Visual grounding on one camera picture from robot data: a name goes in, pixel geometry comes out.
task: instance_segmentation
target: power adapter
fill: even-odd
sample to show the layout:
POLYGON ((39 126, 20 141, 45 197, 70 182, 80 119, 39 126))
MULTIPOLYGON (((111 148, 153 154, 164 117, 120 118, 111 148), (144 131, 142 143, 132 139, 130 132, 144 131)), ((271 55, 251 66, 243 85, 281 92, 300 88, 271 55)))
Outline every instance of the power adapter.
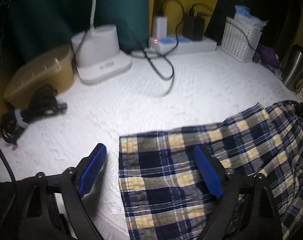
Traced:
POLYGON ((155 16, 153 18, 153 30, 151 35, 156 39, 167 38, 167 17, 155 16))
POLYGON ((205 20, 201 13, 194 16, 194 10, 185 15, 183 36, 192 41, 201 41, 204 35, 205 20))

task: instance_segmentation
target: white bedsheet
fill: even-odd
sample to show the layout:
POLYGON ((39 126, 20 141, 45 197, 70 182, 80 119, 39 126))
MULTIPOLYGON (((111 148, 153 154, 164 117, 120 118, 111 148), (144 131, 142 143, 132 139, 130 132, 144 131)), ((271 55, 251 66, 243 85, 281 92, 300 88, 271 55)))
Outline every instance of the white bedsheet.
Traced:
MULTIPOLYGON (((170 58, 175 82, 162 81, 148 62, 133 59, 132 68, 100 84, 86 86, 76 77, 70 90, 58 95, 68 103, 65 115, 33 123, 12 147, 0 140, 16 179, 43 171, 58 174, 76 166, 97 143, 108 150, 106 170, 84 205, 105 239, 128 239, 118 186, 120 135, 223 121, 257 102, 268 106, 296 100, 274 74, 255 63, 242 64, 215 52, 170 58)), ((170 75, 162 60, 155 65, 170 75)), ((0 160, 0 181, 9 181, 0 160)))

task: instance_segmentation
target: blue plaid fabric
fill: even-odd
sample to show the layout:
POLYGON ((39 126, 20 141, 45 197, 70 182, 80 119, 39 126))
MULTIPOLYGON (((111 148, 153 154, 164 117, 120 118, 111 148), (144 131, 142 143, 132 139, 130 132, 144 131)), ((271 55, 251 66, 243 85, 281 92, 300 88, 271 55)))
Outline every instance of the blue plaid fabric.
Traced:
POLYGON ((194 239, 215 198, 194 161, 193 146, 240 174, 265 174, 287 239, 303 221, 303 117, 293 101, 260 104, 222 123, 119 139, 119 187, 131 239, 194 239))

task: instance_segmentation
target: stainless steel cup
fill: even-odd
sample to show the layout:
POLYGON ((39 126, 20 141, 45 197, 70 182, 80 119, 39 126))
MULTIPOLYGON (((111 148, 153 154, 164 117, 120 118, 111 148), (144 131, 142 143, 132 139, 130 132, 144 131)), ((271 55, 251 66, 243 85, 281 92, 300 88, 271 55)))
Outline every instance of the stainless steel cup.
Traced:
POLYGON ((303 48, 294 45, 282 73, 284 85, 291 91, 296 90, 299 81, 303 79, 303 48))

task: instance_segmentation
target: purple cloth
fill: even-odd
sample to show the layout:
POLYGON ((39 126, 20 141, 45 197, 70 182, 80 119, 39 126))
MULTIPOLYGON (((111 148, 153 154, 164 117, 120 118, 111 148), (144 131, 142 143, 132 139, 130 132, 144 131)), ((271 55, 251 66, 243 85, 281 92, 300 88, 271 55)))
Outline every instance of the purple cloth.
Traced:
POLYGON ((262 63, 272 65, 275 68, 283 69, 281 62, 277 59, 276 53, 271 47, 258 43, 256 52, 260 54, 262 63))

